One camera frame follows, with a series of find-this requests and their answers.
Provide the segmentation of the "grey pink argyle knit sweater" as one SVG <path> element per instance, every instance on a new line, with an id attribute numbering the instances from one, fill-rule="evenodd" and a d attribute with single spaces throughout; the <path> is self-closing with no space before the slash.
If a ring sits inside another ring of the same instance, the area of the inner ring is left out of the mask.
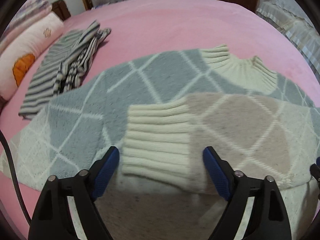
<path id="1" fill-rule="evenodd" d="M 319 97 L 225 45 L 109 68 L 54 98 L 9 146 L 18 181 L 36 190 L 116 146 L 118 169 L 96 202 L 115 239 L 208 238 L 226 201 L 204 168 L 207 146 L 250 177 L 275 178 L 293 239 L 317 207 Z"/>

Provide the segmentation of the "black white striped garment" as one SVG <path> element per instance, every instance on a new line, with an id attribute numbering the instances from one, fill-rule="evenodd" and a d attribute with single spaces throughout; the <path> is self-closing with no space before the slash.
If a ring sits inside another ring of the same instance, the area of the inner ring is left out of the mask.
<path id="1" fill-rule="evenodd" d="M 18 115 L 31 120 L 54 97 L 79 88 L 97 49 L 111 31 L 94 21 L 86 29 L 71 30 L 55 42 L 33 75 Z"/>

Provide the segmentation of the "lace-covered white bed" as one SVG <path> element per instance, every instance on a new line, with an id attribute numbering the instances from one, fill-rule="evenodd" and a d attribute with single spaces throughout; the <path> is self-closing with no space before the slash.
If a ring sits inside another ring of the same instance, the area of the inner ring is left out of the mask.
<path id="1" fill-rule="evenodd" d="M 301 53 L 319 79 L 319 33 L 295 0 L 268 0 L 256 14 L 285 36 Z"/>

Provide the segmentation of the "pink flower pillow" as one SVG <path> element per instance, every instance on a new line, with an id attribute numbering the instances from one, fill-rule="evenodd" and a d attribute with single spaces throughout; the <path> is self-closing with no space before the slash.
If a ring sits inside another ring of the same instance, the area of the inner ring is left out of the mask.
<path id="1" fill-rule="evenodd" d="M 1 54 L 1 98 L 8 101 L 36 59 L 62 35 L 63 21 L 53 12 L 22 32 Z"/>

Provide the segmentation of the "dark wooden headboard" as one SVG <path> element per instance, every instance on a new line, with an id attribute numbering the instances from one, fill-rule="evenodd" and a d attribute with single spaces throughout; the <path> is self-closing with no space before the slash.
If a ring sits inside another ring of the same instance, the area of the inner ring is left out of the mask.
<path id="1" fill-rule="evenodd" d="M 52 3 L 52 12 L 54 12 L 62 21 L 71 17 L 67 5 L 64 0 L 57 0 Z"/>

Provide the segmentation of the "white pink printed pillow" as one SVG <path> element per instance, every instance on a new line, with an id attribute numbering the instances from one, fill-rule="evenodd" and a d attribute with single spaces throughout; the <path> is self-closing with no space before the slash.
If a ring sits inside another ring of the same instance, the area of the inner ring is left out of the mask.
<path id="1" fill-rule="evenodd" d="M 1 36 L 1 54 L 11 42 L 31 25 L 46 17 L 52 10 L 48 0 L 27 0 Z"/>

